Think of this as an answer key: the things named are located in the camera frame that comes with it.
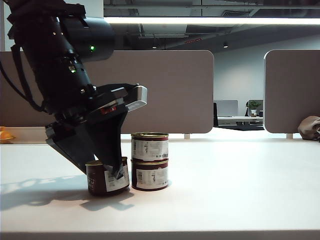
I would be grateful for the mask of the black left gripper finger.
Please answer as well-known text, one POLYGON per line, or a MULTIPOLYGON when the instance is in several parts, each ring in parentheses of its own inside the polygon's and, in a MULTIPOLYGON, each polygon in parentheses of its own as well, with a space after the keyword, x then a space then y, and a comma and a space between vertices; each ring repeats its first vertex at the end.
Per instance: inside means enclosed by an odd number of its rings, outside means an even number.
POLYGON ((106 113, 97 110, 87 118, 86 130, 93 152, 113 177, 124 176, 121 151, 121 127, 127 116, 126 109, 106 113))
POLYGON ((46 143, 59 152, 83 173, 87 172, 86 163, 95 159, 93 152, 80 139, 74 129, 61 124, 46 126, 46 143))

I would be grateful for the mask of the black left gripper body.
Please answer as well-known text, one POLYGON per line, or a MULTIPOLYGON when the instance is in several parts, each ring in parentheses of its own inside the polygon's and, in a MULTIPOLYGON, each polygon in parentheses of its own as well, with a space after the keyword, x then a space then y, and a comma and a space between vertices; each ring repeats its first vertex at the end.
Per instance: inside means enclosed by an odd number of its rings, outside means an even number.
POLYGON ((116 110, 127 110, 128 108, 124 103, 112 103, 112 104, 106 104, 99 108, 96 108, 94 110, 91 110, 84 115, 75 115, 70 118, 65 119, 59 119, 56 122, 52 124, 61 124, 66 129, 73 129, 75 130, 76 134, 79 136, 79 138, 84 142, 89 144, 92 144, 90 137, 88 135, 88 131, 86 128, 87 119, 90 114, 92 114, 95 111, 104 110, 106 113, 108 112, 114 112, 116 110))

